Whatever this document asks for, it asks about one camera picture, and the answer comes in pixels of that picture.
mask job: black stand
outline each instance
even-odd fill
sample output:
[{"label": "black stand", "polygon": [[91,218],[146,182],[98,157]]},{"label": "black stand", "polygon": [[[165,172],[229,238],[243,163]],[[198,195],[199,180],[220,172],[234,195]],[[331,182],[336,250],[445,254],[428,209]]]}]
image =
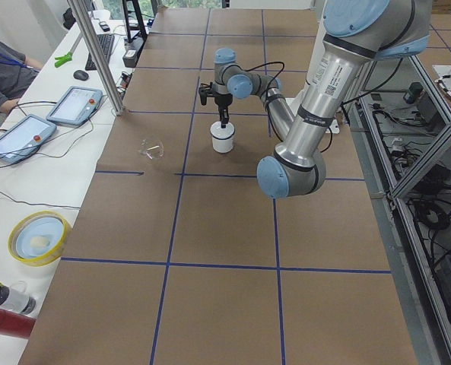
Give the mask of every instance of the black stand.
[{"label": "black stand", "polygon": [[[135,17],[139,26],[139,31],[134,36],[131,35],[129,9],[127,8],[128,2],[132,2]],[[142,19],[141,7],[139,6],[138,0],[122,0],[122,7],[124,9],[125,30],[127,32],[128,44],[128,50],[125,52],[123,60],[126,67],[134,68],[137,65],[137,61],[139,60],[142,49],[144,48],[144,44],[148,39],[148,32],[146,32],[146,27],[144,25],[144,20]]]}]

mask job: computer mouse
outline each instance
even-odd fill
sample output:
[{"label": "computer mouse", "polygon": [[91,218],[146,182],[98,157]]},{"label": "computer mouse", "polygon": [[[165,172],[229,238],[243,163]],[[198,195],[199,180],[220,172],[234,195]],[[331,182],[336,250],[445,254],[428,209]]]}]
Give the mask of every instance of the computer mouse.
[{"label": "computer mouse", "polygon": [[83,70],[76,70],[75,72],[73,72],[73,77],[77,80],[86,81],[88,80],[88,73]]}]

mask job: white cup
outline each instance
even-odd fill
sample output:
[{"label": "white cup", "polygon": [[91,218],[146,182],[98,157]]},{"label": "white cup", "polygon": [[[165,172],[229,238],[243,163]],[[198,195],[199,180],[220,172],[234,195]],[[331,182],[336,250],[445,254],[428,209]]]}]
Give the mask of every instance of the white cup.
[{"label": "white cup", "polygon": [[233,135],[235,134],[235,127],[232,123],[229,122],[225,128],[222,128],[221,122],[215,122],[210,127],[210,133],[214,150],[221,154],[232,151]]}]

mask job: keyboard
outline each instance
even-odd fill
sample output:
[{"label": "keyboard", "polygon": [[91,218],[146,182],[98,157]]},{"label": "keyboard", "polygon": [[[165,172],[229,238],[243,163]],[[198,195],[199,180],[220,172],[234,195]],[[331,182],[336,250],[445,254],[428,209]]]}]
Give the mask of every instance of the keyboard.
[{"label": "keyboard", "polygon": [[[98,42],[102,47],[103,55],[108,63],[110,60],[110,56],[112,55],[112,46],[113,46],[113,34],[97,34]],[[87,64],[85,65],[85,70],[92,71],[96,70],[97,67],[95,62],[91,59],[91,54],[88,53]]]}]

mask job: thermos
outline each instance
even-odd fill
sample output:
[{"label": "thermos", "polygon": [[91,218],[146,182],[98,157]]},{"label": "thermos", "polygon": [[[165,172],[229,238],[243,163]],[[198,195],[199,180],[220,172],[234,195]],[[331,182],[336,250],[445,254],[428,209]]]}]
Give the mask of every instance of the thermos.
[{"label": "thermos", "polygon": [[29,338],[34,323],[36,323],[34,318],[0,308],[0,335]]},{"label": "thermos", "polygon": [[36,301],[34,298],[13,288],[6,287],[0,282],[0,308],[15,313],[28,314],[33,311],[35,306]]}]

